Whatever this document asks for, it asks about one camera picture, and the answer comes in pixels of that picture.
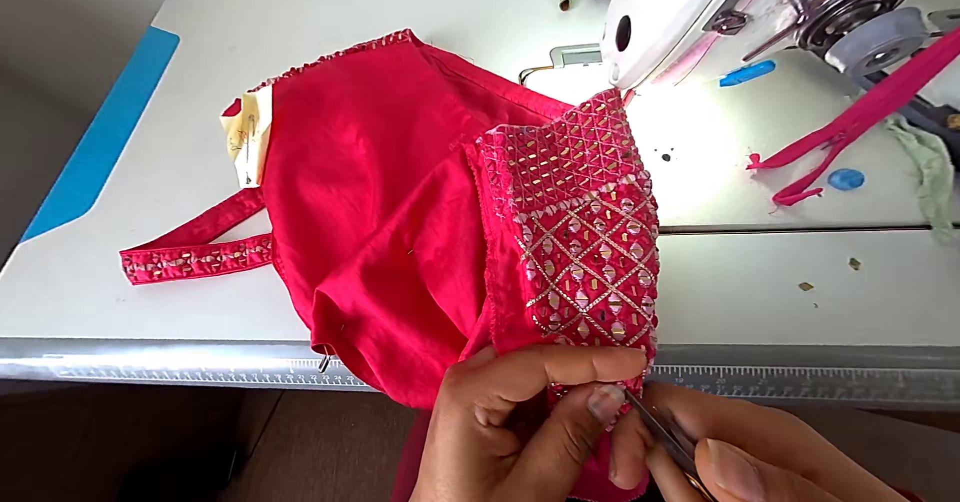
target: hand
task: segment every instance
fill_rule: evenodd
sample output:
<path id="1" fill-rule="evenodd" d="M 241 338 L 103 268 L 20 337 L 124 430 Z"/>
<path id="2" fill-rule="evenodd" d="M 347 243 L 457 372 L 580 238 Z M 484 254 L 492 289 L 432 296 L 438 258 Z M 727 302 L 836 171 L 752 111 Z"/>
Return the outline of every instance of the hand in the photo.
<path id="1" fill-rule="evenodd" d="M 486 348 L 453 365 L 411 501 L 562 502 L 624 402 L 618 386 L 597 382 L 634 378 L 646 365 L 643 350 L 613 346 L 534 346 L 500 358 Z M 554 383 L 578 386 L 524 444 L 508 428 L 510 414 Z"/>
<path id="2" fill-rule="evenodd" d="M 905 500 L 790 413 L 674 385 L 647 384 L 643 395 L 700 440 L 697 473 L 719 502 Z M 703 502 L 666 451 L 649 444 L 635 410 L 620 418 L 613 435 L 634 440 L 613 441 L 614 483 L 635 484 L 645 461 L 667 502 Z"/>

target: green fabric scrap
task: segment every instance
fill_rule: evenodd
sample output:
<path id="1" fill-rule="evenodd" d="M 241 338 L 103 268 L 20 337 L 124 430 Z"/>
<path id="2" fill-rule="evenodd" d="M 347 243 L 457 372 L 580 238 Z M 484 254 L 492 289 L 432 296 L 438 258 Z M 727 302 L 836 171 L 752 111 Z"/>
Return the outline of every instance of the green fabric scrap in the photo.
<path id="1" fill-rule="evenodd" d="M 942 243 L 953 241 L 954 165 L 947 145 L 940 137 L 908 124 L 900 115 L 887 117 L 885 126 L 917 165 L 919 210 L 933 227 L 934 238 Z"/>

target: diamond pattern embroidery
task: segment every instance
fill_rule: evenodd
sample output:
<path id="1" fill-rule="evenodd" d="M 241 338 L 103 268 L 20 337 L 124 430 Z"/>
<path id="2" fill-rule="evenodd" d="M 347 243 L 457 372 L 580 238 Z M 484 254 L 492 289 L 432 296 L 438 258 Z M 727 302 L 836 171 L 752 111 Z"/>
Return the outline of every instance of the diamond pattern embroidery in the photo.
<path id="1" fill-rule="evenodd" d="M 516 225 L 544 337 L 656 346 L 657 204 L 617 91 L 544 127 L 501 126 L 478 140 L 494 212 Z"/>

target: metal ruler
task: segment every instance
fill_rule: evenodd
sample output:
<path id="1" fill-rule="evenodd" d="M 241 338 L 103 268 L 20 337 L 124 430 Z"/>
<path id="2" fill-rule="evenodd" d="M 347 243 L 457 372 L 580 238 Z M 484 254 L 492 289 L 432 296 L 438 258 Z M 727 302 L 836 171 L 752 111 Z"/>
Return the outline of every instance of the metal ruler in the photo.
<path id="1" fill-rule="evenodd" d="M 340 360 L 270 359 L 258 366 L 96 364 L 96 357 L 48 357 L 59 380 L 375 391 Z M 875 408 L 960 409 L 960 371 L 918 368 L 655 365 L 649 379 L 772 404 L 833 403 Z"/>
<path id="2" fill-rule="evenodd" d="M 960 410 L 958 348 L 664 344 L 656 359 L 651 380 L 764 404 Z M 374 391 L 324 363 L 305 343 L 0 339 L 0 378 Z"/>

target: embroidered strap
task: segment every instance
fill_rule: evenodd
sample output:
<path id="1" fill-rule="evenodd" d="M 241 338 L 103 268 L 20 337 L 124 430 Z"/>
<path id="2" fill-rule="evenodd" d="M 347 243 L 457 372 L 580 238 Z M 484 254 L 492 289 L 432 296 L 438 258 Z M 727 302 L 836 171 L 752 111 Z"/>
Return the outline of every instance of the embroidered strap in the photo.
<path id="1" fill-rule="evenodd" d="M 830 125 L 787 145 L 766 161 L 761 161 L 761 156 L 757 153 L 750 155 L 747 169 L 779 168 L 825 144 L 829 152 L 823 162 L 806 176 L 774 194 L 773 200 L 780 205 L 792 206 L 798 201 L 819 194 L 823 189 L 808 189 L 827 171 L 834 159 L 870 127 L 906 106 L 917 95 L 917 91 L 947 68 L 958 55 L 960 30 L 954 30 L 887 76 L 843 114 L 837 116 Z"/>
<path id="2" fill-rule="evenodd" d="M 243 189 L 174 231 L 120 251 L 134 285 L 245 271 L 273 260 L 273 235 L 210 243 L 264 208 L 260 189 Z"/>

